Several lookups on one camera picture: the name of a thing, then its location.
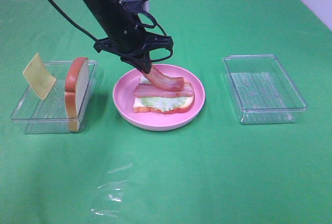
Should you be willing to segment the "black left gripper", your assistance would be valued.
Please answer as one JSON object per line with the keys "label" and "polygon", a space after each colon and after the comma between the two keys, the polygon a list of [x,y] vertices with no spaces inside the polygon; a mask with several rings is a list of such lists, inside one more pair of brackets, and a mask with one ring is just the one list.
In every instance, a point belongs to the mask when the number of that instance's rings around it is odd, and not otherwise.
{"label": "black left gripper", "polygon": [[98,39],[94,44],[97,52],[106,51],[129,60],[129,64],[144,74],[149,74],[152,62],[169,59],[173,55],[172,37],[148,32],[136,25]]}

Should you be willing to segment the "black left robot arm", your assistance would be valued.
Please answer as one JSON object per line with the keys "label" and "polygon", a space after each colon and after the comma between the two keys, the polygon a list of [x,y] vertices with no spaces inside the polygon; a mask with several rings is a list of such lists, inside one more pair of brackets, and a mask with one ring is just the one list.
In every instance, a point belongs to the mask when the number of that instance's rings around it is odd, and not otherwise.
{"label": "black left robot arm", "polygon": [[173,51],[173,40],[166,32],[161,34],[148,32],[148,29],[160,27],[156,19],[148,12],[149,0],[83,0],[99,25],[106,33],[106,38],[97,39],[76,24],[55,4],[48,2],[74,27],[95,41],[97,52],[106,51],[148,74],[151,64],[150,52],[156,49]]}

